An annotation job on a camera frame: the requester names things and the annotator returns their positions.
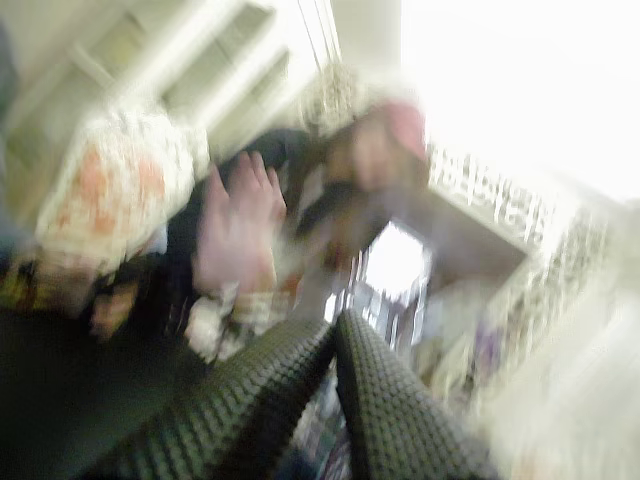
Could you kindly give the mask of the black textured gripper finger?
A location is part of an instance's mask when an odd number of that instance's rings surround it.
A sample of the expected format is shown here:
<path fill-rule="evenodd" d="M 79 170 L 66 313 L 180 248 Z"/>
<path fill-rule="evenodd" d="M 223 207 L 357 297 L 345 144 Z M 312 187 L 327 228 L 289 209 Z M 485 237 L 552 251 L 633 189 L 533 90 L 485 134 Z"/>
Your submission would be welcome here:
<path fill-rule="evenodd" d="M 93 478 L 268 478 L 332 357 L 329 323 L 277 324 L 119 442 Z"/>
<path fill-rule="evenodd" d="M 334 333 L 354 479 L 498 479 L 486 449 L 351 310 Z"/>

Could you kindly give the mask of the person's bare hand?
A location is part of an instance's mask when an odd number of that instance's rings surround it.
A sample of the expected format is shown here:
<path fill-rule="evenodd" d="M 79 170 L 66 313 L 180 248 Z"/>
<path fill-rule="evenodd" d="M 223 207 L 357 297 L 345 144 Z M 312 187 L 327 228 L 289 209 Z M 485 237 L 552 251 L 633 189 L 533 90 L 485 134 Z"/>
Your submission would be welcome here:
<path fill-rule="evenodd" d="M 195 289 L 213 294 L 234 285 L 240 295 L 272 290 L 273 241 L 285 215 L 278 176 L 265 167 L 260 153 L 239 155 L 229 187 L 214 169 L 192 257 Z"/>

